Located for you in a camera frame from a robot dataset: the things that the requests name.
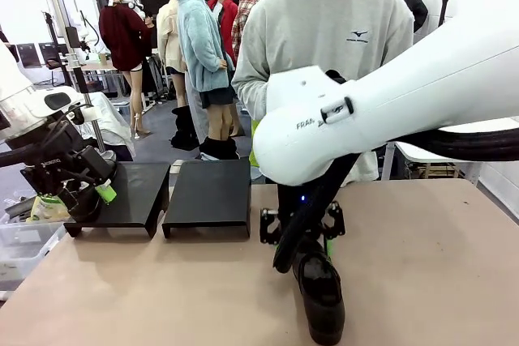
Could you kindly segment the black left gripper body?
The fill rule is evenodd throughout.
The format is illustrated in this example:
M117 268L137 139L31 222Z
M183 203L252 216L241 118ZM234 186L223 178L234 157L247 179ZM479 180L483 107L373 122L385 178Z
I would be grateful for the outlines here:
M63 188L70 192L82 190L89 186L89 178L80 155L88 148L49 153L49 149L28 145L20 152L25 165L20 172L38 194L58 195Z

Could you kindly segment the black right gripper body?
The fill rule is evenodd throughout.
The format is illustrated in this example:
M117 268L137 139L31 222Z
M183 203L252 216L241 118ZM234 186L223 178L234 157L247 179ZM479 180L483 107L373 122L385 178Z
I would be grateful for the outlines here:
M280 231L284 232L293 214L303 205L309 203L311 195L316 191L317 184L308 182L301 186L277 185L278 209L277 219L280 223ZM325 211L321 212L321 221L306 231L309 238L319 240L324 227L334 230L336 222L337 207L330 204Z

